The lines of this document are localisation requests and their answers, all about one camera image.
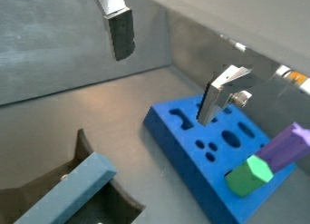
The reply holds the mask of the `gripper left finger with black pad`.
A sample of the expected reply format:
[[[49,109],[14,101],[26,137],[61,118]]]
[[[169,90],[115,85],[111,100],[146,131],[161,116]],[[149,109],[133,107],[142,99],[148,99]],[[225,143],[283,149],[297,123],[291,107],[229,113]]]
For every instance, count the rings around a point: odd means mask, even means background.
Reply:
[[[125,0],[97,0],[109,23],[110,39],[117,61],[126,59],[136,51],[136,30],[133,9]]]

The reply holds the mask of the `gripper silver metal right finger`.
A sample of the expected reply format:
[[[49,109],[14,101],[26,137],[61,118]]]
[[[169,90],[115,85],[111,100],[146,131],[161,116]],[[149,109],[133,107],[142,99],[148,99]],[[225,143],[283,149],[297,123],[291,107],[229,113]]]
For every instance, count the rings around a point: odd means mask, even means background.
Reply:
[[[229,104],[244,108],[253,97],[250,89],[276,74],[280,63],[248,49],[241,63],[232,64],[208,83],[201,101],[198,122],[206,126]]]

